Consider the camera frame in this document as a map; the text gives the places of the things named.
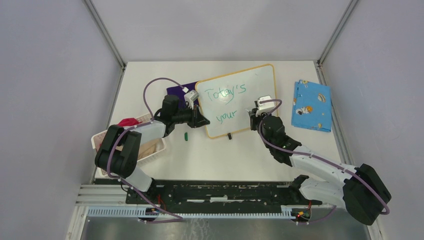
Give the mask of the yellow framed whiteboard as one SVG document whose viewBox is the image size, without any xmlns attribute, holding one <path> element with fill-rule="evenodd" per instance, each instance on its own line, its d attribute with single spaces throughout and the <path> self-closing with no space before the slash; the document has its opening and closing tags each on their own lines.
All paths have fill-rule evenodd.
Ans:
<svg viewBox="0 0 424 240">
<path fill-rule="evenodd" d="M 210 121 L 205 126 L 207 136 L 224 137 L 250 128 L 245 109 L 255 108 L 260 97 L 277 97 L 275 69 L 272 64 L 264 64 L 201 80 L 195 90 L 201 113 Z"/>
</svg>

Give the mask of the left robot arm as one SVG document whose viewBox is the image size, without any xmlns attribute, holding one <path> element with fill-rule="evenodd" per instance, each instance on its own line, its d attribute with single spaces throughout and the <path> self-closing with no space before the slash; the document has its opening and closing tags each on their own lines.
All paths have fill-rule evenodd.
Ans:
<svg viewBox="0 0 424 240">
<path fill-rule="evenodd" d="M 157 190 L 151 186 L 153 178 L 137 166 L 140 146 L 167 137 L 177 124 L 187 124 L 192 129 L 210 124 L 199 105 L 180 106 L 180 102 L 178 96 L 168 94 L 151 120 L 128 128 L 111 125 L 94 158 L 95 166 L 111 178 L 119 178 L 137 189 L 137 196 L 145 204 L 156 200 Z"/>
</svg>

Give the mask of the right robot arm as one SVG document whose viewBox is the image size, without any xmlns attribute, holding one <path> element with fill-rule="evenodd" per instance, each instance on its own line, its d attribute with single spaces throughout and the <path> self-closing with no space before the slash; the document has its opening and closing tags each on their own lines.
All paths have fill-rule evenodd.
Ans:
<svg viewBox="0 0 424 240">
<path fill-rule="evenodd" d="M 291 184 L 289 199 L 295 204 L 320 201 L 345 209 L 358 222 L 371 226 L 378 216 L 388 215 L 392 195 L 376 170 L 336 163 L 313 153 L 311 149 L 286 134 L 280 117 L 248 111 L 250 129 L 258 132 L 271 156 L 279 163 L 298 168 L 317 177 L 300 175 Z"/>
</svg>

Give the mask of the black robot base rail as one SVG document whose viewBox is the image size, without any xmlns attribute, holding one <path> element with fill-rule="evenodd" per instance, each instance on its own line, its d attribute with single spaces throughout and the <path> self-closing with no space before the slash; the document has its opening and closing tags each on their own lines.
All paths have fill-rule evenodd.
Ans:
<svg viewBox="0 0 424 240">
<path fill-rule="evenodd" d="M 154 180 L 144 196 L 174 214 L 271 214 L 282 206 L 321 205 L 289 181 Z"/>
</svg>

